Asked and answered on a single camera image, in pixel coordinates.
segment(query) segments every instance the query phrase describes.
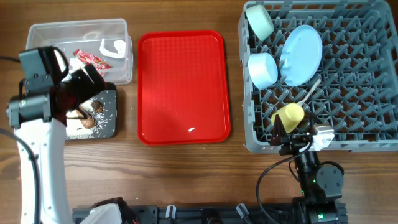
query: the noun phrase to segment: yellow cup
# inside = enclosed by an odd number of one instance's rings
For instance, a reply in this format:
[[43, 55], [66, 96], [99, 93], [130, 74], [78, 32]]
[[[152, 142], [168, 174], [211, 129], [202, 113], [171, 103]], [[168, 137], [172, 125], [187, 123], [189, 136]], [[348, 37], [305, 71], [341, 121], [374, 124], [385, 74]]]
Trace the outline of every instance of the yellow cup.
[[289, 103], [271, 116], [272, 124], [275, 123], [275, 115], [279, 115], [286, 133], [291, 133], [299, 125], [301, 120], [303, 120], [304, 109], [296, 103]]

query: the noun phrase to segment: gray dish rack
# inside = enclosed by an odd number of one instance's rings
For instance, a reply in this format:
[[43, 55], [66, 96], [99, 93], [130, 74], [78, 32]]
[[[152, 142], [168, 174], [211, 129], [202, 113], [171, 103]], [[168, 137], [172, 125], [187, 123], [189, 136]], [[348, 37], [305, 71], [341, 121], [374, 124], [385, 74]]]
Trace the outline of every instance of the gray dish rack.
[[[245, 11], [263, 5], [274, 23], [274, 33], [260, 41]], [[284, 83], [258, 90], [248, 70], [251, 54], [270, 53], [280, 68], [280, 54], [289, 34], [308, 24], [320, 34], [323, 58], [313, 78], [300, 86]], [[253, 153], [278, 153], [269, 145], [271, 115], [287, 103], [298, 102], [312, 84], [322, 82], [303, 108], [330, 123], [335, 138], [327, 149], [350, 151], [398, 150], [398, 36], [388, 3], [383, 0], [249, 1], [238, 24], [239, 55], [244, 77], [246, 147]], [[310, 129], [305, 118], [292, 132]]]

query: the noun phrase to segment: white cup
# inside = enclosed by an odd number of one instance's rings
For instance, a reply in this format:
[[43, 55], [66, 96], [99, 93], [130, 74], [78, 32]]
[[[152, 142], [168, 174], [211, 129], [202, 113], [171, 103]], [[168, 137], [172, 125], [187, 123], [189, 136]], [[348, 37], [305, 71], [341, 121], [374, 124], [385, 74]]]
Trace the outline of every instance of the white cup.
[[264, 6], [257, 5], [246, 9], [246, 17], [251, 29], [261, 41], [274, 31], [274, 24]]
[[259, 90], [268, 88], [278, 79], [278, 68], [269, 53], [250, 55], [248, 67], [251, 80]]

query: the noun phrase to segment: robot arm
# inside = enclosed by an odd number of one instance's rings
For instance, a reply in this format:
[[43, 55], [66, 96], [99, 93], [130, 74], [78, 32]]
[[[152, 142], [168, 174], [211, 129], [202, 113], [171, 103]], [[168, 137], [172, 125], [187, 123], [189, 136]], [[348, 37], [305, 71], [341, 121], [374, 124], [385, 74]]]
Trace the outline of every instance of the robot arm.
[[[74, 72], [70, 80], [62, 82], [68, 74], [68, 64], [56, 47], [31, 49], [21, 52], [19, 57], [25, 79], [20, 82], [19, 95], [11, 98], [7, 116], [15, 135], [34, 153], [39, 171], [37, 194], [31, 158], [27, 149], [18, 143], [22, 182], [21, 223], [71, 224], [63, 165], [66, 113], [105, 90], [107, 84], [92, 65]], [[35, 218], [35, 212], [38, 212], [39, 220]], [[94, 208], [83, 223], [120, 224], [122, 218], [120, 206], [107, 203]]]

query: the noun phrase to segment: clear plastic bin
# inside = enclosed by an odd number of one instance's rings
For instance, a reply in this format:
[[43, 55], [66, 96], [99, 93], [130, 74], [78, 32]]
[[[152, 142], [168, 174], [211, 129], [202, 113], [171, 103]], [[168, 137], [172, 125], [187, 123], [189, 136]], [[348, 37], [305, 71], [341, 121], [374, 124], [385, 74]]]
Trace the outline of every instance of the clear plastic bin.
[[[123, 40], [126, 43], [124, 58], [116, 59], [104, 56], [100, 52], [102, 39], [105, 49], [115, 52], [113, 42]], [[43, 46], [56, 46], [62, 50], [68, 61], [73, 52], [80, 49], [94, 54], [108, 63], [111, 68], [101, 70], [106, 82], [127, 84], [132, 78], [132, 44], [124, 19], [99, 19], [90, 21], [53, 22], [34, 24], [30, 27], [26, 49]]]

